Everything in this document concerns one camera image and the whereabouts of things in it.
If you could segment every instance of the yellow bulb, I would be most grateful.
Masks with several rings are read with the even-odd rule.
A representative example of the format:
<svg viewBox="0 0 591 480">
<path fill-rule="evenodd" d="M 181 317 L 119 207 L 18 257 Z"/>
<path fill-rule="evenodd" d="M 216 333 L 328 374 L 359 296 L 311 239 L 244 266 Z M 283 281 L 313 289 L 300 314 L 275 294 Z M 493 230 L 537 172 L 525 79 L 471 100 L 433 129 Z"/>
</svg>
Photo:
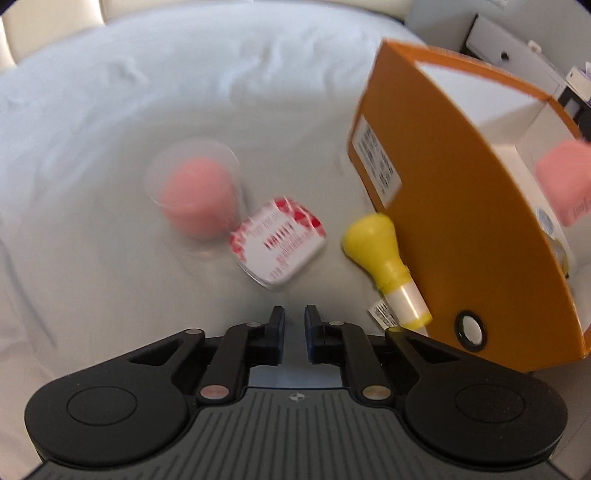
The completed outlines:
<svg viewBox="0 0 591 480">
<path fill-rule="evenodd" d="M 400 259 L 396 230 L 389 217 L 374 213 L 355 222 L 343 236 L 343 250 L 374 278 L 400 325 L 418 330 L 432 320 Z"/>
</svg>

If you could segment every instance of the wall outlet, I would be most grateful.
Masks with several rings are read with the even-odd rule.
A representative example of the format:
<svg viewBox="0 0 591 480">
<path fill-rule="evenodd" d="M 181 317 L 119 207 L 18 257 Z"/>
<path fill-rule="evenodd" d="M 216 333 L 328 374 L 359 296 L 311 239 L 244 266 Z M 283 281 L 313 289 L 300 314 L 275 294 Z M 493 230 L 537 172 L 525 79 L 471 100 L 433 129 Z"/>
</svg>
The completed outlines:
<svg viewBox="0 0 591 480">
<path fill-rule="evenodd" d="M 507 3 L 509 3 L 509 0 L 490 0 L 491 2 L 493 2 L 495 5 L 498 5 L 501 8 L 505 8 L 507 6 Z"/>
</svg>

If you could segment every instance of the white cabinet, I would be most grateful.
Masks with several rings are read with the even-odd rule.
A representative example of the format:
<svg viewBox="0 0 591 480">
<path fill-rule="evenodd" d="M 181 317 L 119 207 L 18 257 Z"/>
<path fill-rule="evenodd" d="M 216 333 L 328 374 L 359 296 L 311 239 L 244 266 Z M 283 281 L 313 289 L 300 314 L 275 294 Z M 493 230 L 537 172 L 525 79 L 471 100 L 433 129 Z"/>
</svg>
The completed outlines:
<svg viewBox="0 0 591 480">
<path fill-rule="evenodd" d="M 466 40 L 476 57 L 527 80 L 558 98 L 565 79 L 541 54 L 487 18 L 478 15 Z"/>
</svg>

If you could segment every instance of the bed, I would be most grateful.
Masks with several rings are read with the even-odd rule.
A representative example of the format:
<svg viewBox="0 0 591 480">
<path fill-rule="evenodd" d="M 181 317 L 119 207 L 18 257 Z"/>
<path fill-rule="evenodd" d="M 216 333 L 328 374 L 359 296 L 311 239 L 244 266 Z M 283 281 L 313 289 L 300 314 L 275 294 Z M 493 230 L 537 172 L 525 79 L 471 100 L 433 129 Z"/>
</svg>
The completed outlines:
<svg viewBox="0 0 591 480">
<path fill-rule="evenodd" d="M 282 305 L 286 366 L 251 384 L 340 385 L 336 367 L 310 368 L 303 313 L 316 303 L 379 332 L 365 312 L 377 294 L 339 241 L 372 210 L 342 153 L 384 36 L 420 42 L 337 5 L 178 4 L 0 76 L 0 478 L 39 462 L 22 421 L 38 387 L 187 327 L 220 335 Z M 201 135 L 236 152 L 250 211 L 289 195 L 324 222 L 327 248 L 286 288 L 262 288 L 229 254 L 195 255 L 145 194 L 154 153 Z"/>
</svg>

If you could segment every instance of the clear plastic cup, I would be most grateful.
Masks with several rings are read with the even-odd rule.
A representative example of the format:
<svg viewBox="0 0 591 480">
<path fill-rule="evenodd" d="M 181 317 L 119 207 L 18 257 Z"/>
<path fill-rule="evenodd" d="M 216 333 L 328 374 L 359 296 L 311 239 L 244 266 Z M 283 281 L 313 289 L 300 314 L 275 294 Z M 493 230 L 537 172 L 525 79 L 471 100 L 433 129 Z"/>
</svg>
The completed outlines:
<svg viewBox="0 0 591 480">
<path fill-rule="evenodd" d="M 171 145 L 152 160 L 144 184 L 170 224 L 191 238 L 218 239 L 239 223 L 238 160 L 215 140 L 191 138 Z"/>
</svg>

